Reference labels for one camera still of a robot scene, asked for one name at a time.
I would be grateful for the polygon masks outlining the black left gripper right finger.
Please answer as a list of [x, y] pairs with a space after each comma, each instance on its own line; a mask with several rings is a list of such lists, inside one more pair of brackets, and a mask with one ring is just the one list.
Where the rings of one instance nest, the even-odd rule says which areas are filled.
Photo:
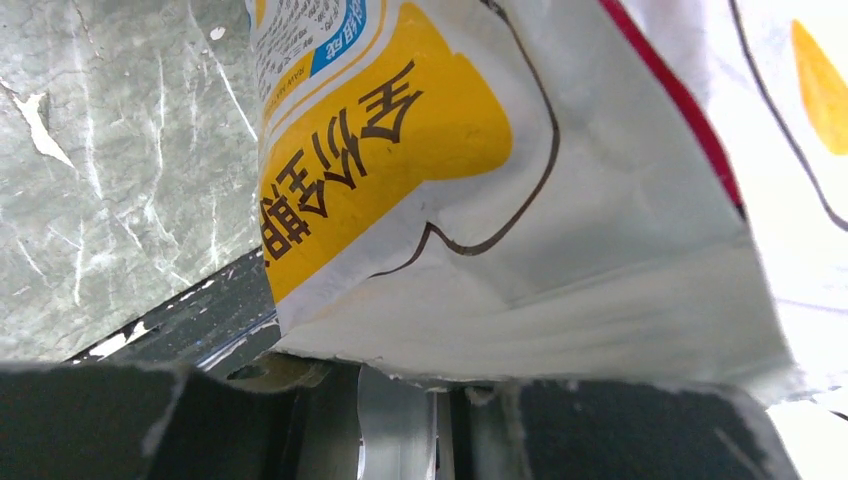
[[441, 479], [794, 479], [758, 401], [710, 383], [468, 385], [445, 397]]

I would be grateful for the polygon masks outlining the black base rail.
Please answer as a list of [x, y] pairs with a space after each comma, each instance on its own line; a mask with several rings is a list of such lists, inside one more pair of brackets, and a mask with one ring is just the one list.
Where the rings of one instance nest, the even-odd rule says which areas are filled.
[[253, 249], [65, 362], [187, 362], [213, 357], [273, 323], [262, 250]]

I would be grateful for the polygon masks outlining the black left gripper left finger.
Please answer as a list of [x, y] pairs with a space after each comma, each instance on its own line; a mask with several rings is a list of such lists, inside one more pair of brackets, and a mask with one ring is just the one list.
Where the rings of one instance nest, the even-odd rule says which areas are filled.
[[266, 354], [189, 364], [5, 363], [5, 479], [306, 479], [356, 474], [358, 369]]

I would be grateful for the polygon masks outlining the pet food bag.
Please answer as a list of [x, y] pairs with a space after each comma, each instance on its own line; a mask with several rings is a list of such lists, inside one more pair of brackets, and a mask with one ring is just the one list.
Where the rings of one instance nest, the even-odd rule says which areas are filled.
[[843, 1], [250, 1], [279, 351], [721, 384], [847, 475]]

